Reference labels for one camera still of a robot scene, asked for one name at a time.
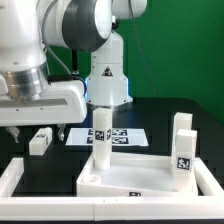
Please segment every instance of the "black cable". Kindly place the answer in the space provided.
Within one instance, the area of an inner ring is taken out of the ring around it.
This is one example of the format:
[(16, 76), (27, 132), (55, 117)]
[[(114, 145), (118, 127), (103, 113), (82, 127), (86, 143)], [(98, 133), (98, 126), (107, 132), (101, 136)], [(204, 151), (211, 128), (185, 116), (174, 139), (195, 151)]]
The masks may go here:
[(134, 18), (133, 9), (132, 9), (131, 0), (128, 0), (128, 3), (129, 3), (130, 12), (131, 12), (131, 17), (133, 19), (133, 26), (134, 26), (134, 31), (135, 31), (135, 37), (136, 37), (136, 41), (137, 41), (137, 44), (138, 44), (138, 49), (139, 49), (139, 52), (140, 52), (140, 55), (141, 55), (141, 58), (142, 58), (142, 63), (144, 65), (144, 68), (145, 68), (145, 71), (146, 71), (146, 74), (147, 74), (147, 77), (148, 77), (149, 86), (151, 88), (152, 94), (153, 94), (154, 97), (156, 97), (156, 92), (155, 92), (155, 89), (154, 89), (153, 84), (152, 84), (152, 78), (151, 78), (151, 75), (150, 75), (150, 72), (149, 72), (146, 60), (145, 60), (144, 53), (142, 51), (140, 38), (139, 38), (139, 34), (138, 34), (138, 29), (137, 29), (136, 21), (135, 21), (135, 18)]

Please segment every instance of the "small white block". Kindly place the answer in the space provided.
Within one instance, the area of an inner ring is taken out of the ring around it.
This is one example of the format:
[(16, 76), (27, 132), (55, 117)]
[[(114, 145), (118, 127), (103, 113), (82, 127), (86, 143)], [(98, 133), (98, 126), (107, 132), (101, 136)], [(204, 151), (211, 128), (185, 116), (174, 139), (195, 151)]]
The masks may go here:
[(41, 128), (29, 143), (30, 155), (42, 156), (52, 141), (52, 129)]
[(176, 135), (180, 129), (191, 130), (192, 126), (192, 114), (188, 113), (176, 113), (174, 116), (173, 122), (173, 140), (172, 140), (172, 155), (171, 155), (171, 164), (174, 163), (175, 160), (175, 151), (176, 151)]
[(189, 193), (193, 191), (196, 140), (196, 131), (180, 129), (177, 133), (174, 163), (171, 164), (173, 191)]

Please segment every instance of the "white box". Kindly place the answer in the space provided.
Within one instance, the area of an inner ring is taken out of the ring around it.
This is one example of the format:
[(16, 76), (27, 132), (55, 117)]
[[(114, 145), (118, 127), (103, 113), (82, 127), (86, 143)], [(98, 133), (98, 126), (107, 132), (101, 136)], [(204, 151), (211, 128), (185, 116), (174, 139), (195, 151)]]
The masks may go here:
[(52, 141), (52, 129), (41, 128), (29, 142), (30, 155), (42, 156)]

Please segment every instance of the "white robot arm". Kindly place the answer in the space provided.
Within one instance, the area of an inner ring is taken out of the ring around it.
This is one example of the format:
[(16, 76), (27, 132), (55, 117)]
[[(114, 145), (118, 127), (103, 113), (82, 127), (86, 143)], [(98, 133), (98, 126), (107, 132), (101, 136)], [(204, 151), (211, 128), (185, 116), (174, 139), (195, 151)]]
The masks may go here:
[[(131, 18), (130, 2), (134, 16), (140, 16), (147, 0), (0, 0), (0, 126), (82, 122), (86, 117), (82, 83), (49, 85), (46, 81), (48, 68), (41, 27), (45, 27), (49, 45), (97, 52), (101, 46), (113, 44), (107, 41), (112, 36), (112, 16)], [(118, 64), (123, 63), (120, 45)]]
[[(143, 14), (147, 0), (114, 0), (113, 15), (132, 19)], [(132, 102), (128, 78), (123, 73), (123, 39), (112, 32), (106, 43), (91, 54), (91, 73), (87, 77), (87, 103), (91, 108), (118, 107)]]

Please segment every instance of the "black label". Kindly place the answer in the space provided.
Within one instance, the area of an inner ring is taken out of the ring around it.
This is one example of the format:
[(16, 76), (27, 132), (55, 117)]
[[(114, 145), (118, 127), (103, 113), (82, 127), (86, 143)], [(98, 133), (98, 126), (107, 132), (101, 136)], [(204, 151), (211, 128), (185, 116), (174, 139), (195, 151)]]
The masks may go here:
[(129, 197), (141, 197), (142, 194), (140, 192), (129, 192)]
[(189, 171), (191, 168), (191, 159), (177, 157), (177, 169)]

